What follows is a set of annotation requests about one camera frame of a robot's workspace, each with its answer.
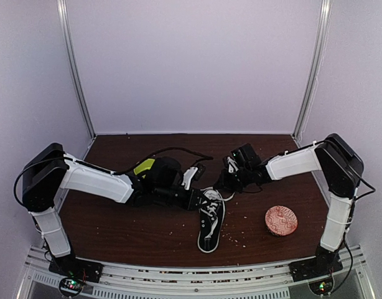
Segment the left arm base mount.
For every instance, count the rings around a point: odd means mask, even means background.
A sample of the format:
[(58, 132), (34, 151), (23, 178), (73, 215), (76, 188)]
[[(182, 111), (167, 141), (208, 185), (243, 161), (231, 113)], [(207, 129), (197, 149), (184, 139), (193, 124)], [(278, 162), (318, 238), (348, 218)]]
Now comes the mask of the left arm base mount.
[(49, 271), (63, 276), (59, 280), (58, 290), (65, 297), (76, 297), (87, 286), (87, 283), (98, 283), (103, 265), (98, 262), (78, 260), (78, 268), (63, 271), (54, 261), (50, 262)]

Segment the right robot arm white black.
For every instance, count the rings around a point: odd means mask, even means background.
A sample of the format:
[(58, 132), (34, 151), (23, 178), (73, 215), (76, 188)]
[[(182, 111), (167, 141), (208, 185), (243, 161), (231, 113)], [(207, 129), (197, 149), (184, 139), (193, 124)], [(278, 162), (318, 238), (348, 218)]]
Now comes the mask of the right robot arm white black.
[(337, 252), (353, 221), (357, 192), (364, 163), (338, 134), (307, 146), (283, 151), (262, 160), (254, 148), (245, 144), (223, 159), (224, 168), (215, 188), (241, 193), (251, 184), (264, 184), (305, 173), (317, 173), (327, 187), (328, 214), (324, 232), (311, 261), (311, 270), (323, 275), (335, 264)]

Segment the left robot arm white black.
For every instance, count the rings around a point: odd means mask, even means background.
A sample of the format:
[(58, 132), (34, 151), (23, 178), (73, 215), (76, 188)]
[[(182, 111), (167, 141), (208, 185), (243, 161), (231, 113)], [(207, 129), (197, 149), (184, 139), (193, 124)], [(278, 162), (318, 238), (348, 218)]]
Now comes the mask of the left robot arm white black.
[(207, 203), (203, 192), (192, 187), (203, 166), (182, 171), (177, 160), (161, 153), (151, 153), (125, 171), (112, 171), (78, 159), (66, 153), (61, 144), (52, 143), (24, 167), (16, 179), (22, 183), (22, 195), (16, 201), (34, 218), (58, 268), (67, 276), (78, 275), (82, 267), (72, 254), (55, 208), (59, 190), (81, 191), (120, 204), (162, 201), (188, 211)]

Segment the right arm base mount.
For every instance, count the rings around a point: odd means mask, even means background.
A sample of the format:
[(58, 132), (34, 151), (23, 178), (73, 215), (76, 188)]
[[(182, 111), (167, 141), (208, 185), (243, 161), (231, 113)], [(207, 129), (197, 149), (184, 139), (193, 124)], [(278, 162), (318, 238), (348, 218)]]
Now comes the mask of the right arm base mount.
[(294, 282), (307, 281), (309, 290), (318, 296), (330, 295), (335, 288), (334, 273), (343, 270), (341, 261), (335, 260), (329, 265), (319, 264), (311, 258), (291, 262), (289, 270)]

